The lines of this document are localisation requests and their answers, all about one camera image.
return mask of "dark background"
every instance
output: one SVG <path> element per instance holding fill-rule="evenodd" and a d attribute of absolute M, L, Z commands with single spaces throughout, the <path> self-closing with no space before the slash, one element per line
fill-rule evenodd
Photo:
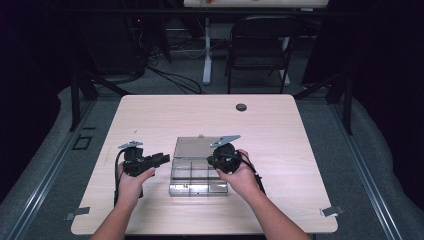
<path fill-rule="evenodd" d="M 142 72 L 145 56 L 137 51 L 131 35 L 123 31 L 128 22 L 104 24 L 116 33 L 127 34 L 103 43 L 121 43 L 121 47 L 111 51 L 124 54 L 122 57 L 130 61 L 107 66 L 111 61 L 93 56 L 95 49 L 87 50 L 89 44 L 82 44 L 66 18 L 43 10 L 51 2 L 16 0 L 1 4 L 3 200 L 53 126 L 60 111 L 57 94 L 70 85 L 75 74 L 81 69 Z M 423 10 L 419 0 L 330 1 L 330 12 L 351 11 L 370 16 L 360 21 L 324 20 L 303 80 L 304 83 L 324 81 L 343 71 L 352 56 L 359 57 L 353 74 L 354 97 L 383 133 L 393 155 L 393 171 L 407 196 L 421 209 L 424 209 Z M 84 19 L 78 21 L 82 30 L 89 29 Z M 152 33 L 149 36 L 159 37 L 149 41 L 160 41 L 160 34 Z M 158 45 L 161 44 L 166 52 L 166 43 Z"/>

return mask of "person's right hand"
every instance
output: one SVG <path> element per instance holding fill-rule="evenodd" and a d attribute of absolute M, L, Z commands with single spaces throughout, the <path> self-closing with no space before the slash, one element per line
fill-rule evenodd
<path fill-rule="evenodd" d="M 249 162 L 248 153 L 242 149 L 238 150 L 241 153 L 242 159 Z M 226 174 L 220 169 L 216 169 L 219 178 L 228 182 L 234 191 L 236 191 L 242 198 L 248 194 L 260 191 L 256 182 L 253 171 L 245 164 L 241 163 L 240 167 L 232 174 Z"/>

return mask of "forearm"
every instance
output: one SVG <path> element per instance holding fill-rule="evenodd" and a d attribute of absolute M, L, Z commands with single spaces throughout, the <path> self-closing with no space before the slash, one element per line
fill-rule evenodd
<path fill-rule="evenodd" d="M 91 239 L 124 239 L 125 230 L 131 217 L 132 208 L 126 205 L 115 206 Z"/>
<path fill-rule="evenodd" d="M 309 239 L 308 235 L 261 191 L 250 192 L 242 197 L 252 208 L 268 240 Z"/>

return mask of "chair backrest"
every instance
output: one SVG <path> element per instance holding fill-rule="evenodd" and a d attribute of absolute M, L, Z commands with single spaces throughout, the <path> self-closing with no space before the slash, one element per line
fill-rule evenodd
<path fill-rule="evenodd" d="M 301 23 L 293 16 L 248 16 L 234 24 L 231 37 L 295 37 L 300 31 Z"/>

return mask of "hand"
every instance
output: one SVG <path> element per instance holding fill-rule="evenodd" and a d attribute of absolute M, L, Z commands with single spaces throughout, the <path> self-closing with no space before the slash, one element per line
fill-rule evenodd
<path fill-rule="evenodd" d="M 249 162 L 249 154 L 242 150 L 238 150 L 241 153 L 241 157 L 246 162 Z M 245 198 L 252 191 L 260 191 L 258 184 L 256 182 L 254 173 L 252 170 L 242 162 L 240 167 L 232 174 L 225 174 L 220 169 L 216 169 L 219 177 L 228 182 L 234 191 L 236 191 L 242 198 Z"/>
<path fill-rule="evenodd" d="M 152 167 L 137 177 L 128 176 L 127 174 L 122 173 L 123 170 L 124 166 L 123 163 L 121 163 L 118 165 L 119 176 L 121 176 L 121 179 L 119 182 L 118 202 L 116 204 L 134 209 L 137 205 L 141 190 L 143 189 L 142 184 L 155 174 L 156 168 Z"/>

